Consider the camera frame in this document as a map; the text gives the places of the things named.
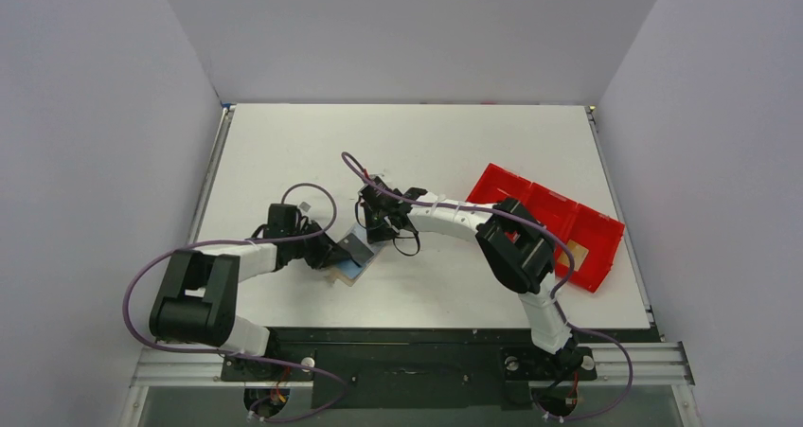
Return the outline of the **black credit card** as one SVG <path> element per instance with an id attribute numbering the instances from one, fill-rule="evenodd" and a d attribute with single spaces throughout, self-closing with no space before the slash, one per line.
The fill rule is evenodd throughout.
<path id="1" fill-rule="evenodd" d="M 357 266 L 365 266 L 374 257 L 374 251 L 354 233 L 344 236 L 338 245 L 345 250 Z"/>

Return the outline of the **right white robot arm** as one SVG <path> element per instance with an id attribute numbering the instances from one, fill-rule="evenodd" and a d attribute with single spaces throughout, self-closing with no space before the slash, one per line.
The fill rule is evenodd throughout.
<path id="1" fill-rule="evenodd" d="M 389 190 L 376 177 L 358 194 L 371 243 L 395 240 L 402 231 L 449 236 L 478 244 L 491 272 L 518 294 L 530 327 L 536 368 L 547 377 L 561 375 L 572 363 L 572 332 L 551 294 L 547 276 L 555 271 L 556 239 L 526 207 L 507 197 L 496 204 L 447 199 L 423 188 Z"/>

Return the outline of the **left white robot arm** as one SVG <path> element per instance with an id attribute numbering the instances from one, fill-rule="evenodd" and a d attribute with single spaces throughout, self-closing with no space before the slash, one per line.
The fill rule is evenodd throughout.
<path id="1" fill-rule="evenodd" d="M 320 270 L 351 260 L 351 254 L 297 205 L 270 205 L 256 236 L 280 242 L 174 252 L 154 300 L 149 328 L 158 339 L 246 355 L 246 368 L 258 379 L 270 380 L 281 370 L 283 356 L 271 329 L 236 315 L 240 283 L 276 272 L 296 259 Z"/>

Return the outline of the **beige leather card holder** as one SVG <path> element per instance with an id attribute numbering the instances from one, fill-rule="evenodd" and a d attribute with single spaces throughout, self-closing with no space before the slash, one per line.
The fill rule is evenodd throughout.
<path id="1" fill-rule="evenodd" d="M 330 283 L 340 281 L 349 287 L 356 283 L 385 247 L 384 242 L 369 243 L 366 230 L 359 224 L 354 224 L 338 241 L 338 245 L 348 253 L 348 258 L 329 268 L 327 280 Z"/>

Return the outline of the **red plastic bin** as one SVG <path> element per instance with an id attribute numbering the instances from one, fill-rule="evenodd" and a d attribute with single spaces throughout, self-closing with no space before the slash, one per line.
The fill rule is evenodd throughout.
<path id="1" fill-rule="evenodd" d="M 520 200 L 535 219 L 565 244 L 574 240 L 590 250 L 569 282 L 595 293 L 612 270 L 625 224 L 494 164 L 487 165 L 467 201 L 489 204 L 507 197 Z"/>

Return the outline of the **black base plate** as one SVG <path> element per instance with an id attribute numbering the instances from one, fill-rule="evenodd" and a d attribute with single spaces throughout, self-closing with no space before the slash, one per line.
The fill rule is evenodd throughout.
<path id="1" fill-rule="evenodd" d="M 342 394 L 337 407 L 529 409 L 540 400 L 532 383 L 566 393 L 594 370 L 565 370 L 536 348 L 526 329 L 277 328 L 273 364 L 225 359 L 221 378 L 237 383 L 312 383 L 319 407 Z"/>

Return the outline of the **aluminium frame rail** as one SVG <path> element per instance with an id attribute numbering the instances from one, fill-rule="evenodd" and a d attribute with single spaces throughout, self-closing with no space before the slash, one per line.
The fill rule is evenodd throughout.
<path id="1" fill-rule="evenodd" d="M 191 238 L 243 238 L 284 193 L 311 204 L 315 218 L 334 220 L 333 235 L 343 236 L 360 185 L 343 152 L 395 187 L 458 200 L 494 163 L 619 215 L 582 106 L 241 103 L 223 115 Z M 600 289 L 571 285 L 558 299 L 574 324 L 618 339 L 587 341 L 598 375 L 580 384 L 582 424 L 690 424 L 685 351 L 658 338 L 627 240 Z M 414 258 L 383 250 L 352 287 L 294 263 L 246 282 L 238 311 L 312 349 L 325 370 L 294 382 L 291 412 L 309 399 L 332 400 L 339 381 L 350 380 L 348 395 L 316 415 L 318 423 L 436 426 L 449 415 L 463 425 L 543 423 L 539 410 L 495 407 L 507 391 L 500 349 L 526 340 L 525 314 L 473 244 L 426 237 Z"/>

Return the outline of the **gold credit card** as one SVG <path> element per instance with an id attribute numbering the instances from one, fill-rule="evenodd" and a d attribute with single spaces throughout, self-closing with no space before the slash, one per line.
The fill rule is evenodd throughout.
<path id="1" fill-rule="evenodd" d="M 590 250 L 583 244 L 570 240 L 567 247 L 573 257 L 575 270 L 578 271 L 585 259 L 588 257 Z"/>

